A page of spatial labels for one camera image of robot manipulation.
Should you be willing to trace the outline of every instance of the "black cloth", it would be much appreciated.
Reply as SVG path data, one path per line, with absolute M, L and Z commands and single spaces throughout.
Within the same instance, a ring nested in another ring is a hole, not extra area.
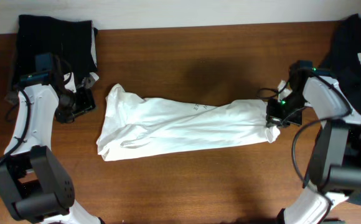
M 81 83 L 90 72 L 97 71 L 91 54 L 92 21 L 67 22 L 48 16 L 19 16 L 17 33 L 17 58 L 12 85 L 21 75 L 35 72 L 35 56 L 52 53 L 66 60 L 72 68 L 75 82 Z M 62 64 L 64 74 L 70 71 Z
M 331 69 L 352 106 L 361 114 L 361 18 L 350 16 L 334 32 L 331 51 L 320 65 Z M 349 199 L 361 205 L 361 194 Z

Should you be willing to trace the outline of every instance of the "brown wooden surface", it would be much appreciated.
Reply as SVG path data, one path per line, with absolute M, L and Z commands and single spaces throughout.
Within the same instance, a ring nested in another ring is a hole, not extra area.
M 105 96 L 115 83 L 142 97 L 224 105 L 255 98 L 261 87 L 287 79 L 298 59 L 317 65 L 336 22 L 177 29 L 103 30 L 96 38 L 98 109 L 73 124 L 54 122 L 52 150 L 71 175 L 77 200 L 106 223 L 220 223 L 275 217 L 301 193 L 291 163 L 296 127 L 272 144 L 103 162 L 96 139 Z M 14 124 L 3 99 L 16 36 L 0 35 L 0 156 Z M 304 112 L 304 122 L 315 119 Z M 306 168 L 317 127 L 301 136 L 298 161 Z M 344 203 L 329 217 L 361 223 L 361 207 Z M 14 223 L 0 199 L 0 222 Z

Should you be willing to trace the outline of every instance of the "folded black clothing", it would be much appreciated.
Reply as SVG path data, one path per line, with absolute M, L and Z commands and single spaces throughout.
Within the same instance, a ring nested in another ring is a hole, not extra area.
M 49 16 L 19 16 L 17 33 L 17 58 L 14 65 L 12 85 L 21 75 L 35 72 L 35 56 L 52 53 L 71 65 L 75 83 L 96 72 L 95 36 L 98 30 L 92 21 L 67 22 Z M 64 74 L 70 72 L 62 64 Z

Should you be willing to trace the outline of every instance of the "white wall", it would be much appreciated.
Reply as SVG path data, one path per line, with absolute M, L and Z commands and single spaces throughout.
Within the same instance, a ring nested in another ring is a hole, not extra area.
M 334 21 L 359 13 L 361 0 L 0 0 L 0 34 L 19 14 L 93 20 L 98 29 Z

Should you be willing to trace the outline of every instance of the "rolled white cloth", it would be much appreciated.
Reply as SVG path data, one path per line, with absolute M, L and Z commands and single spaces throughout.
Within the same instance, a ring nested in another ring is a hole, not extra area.
M 276 126 L 266 127 L 262 100 L 235 100 L 216 107 L 142 99 L 117 84 L 106 101 L 96 142 L 105 161 L 273 142 L 280 134 Z

